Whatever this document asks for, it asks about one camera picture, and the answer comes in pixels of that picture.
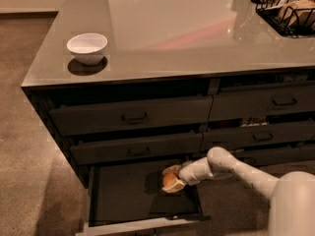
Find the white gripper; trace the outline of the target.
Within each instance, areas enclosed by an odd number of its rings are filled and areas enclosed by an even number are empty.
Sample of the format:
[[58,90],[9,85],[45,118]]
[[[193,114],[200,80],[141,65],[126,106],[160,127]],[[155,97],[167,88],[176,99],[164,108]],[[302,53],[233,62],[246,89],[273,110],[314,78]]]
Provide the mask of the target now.
[[198,161],[188,161],[182,164],[176,164],[165,168],[163,175],[174,173],[179,175],[179,179],[173,179],[169,184],[163,186],[162,189],[169,194],[179,192],[184,189],[185,183],[189,186],[200,183],[206,176],[206,168],[204,163]]

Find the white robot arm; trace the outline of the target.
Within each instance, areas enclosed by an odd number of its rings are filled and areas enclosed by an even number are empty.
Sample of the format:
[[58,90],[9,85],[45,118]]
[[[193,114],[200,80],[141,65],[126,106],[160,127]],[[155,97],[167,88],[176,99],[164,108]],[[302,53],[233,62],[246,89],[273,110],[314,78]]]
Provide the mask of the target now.
[[237,177],[269,202],[269,236],[315,236],[314,174],[293,171],[277,178],[238,160],[222,147],[213,147],[201,159],[165,168],[162,189],[175,193],[225,174]]

